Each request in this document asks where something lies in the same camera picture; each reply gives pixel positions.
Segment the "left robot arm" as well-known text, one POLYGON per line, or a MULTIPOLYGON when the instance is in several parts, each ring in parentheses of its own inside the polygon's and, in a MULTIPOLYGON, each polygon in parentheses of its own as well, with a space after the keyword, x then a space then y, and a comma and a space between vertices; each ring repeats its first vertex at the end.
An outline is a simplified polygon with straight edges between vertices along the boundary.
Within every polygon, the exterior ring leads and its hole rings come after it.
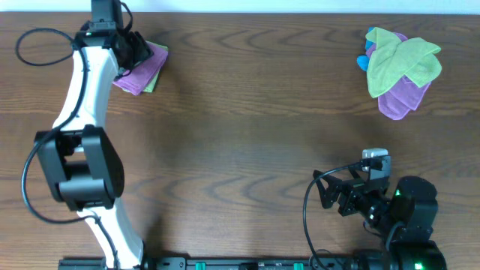
POLYGON ((122 203, 121 159, 104 130, 113 82, 153 55, 123 23, 127 9, 121 1, 91 3, 91 21, 70 39, 73 74, 64 106, 51 130, 37 132, 27 157, 39 159, 53 198, 89 225, 105 254, 102 269, 149 264, 122 203))

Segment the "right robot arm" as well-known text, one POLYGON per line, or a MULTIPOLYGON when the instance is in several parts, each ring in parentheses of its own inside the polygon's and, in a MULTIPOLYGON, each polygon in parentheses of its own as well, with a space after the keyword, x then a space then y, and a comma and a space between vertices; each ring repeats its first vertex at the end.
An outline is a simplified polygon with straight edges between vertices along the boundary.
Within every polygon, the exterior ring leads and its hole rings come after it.
POLYGON ((446 260, 431 240, 438 211, 437 190, 418 176, 404 176, 386 197, 391 157, 383 148, 362 152, 360 161, 344 166, 350 180, 335 177, 338 169, 313 172, 324 209, 338 204, 341 216, 360 214, 364 229, 379 238, 379 250, 360 250, 337 260, 337 269, 445 269, 446 260))

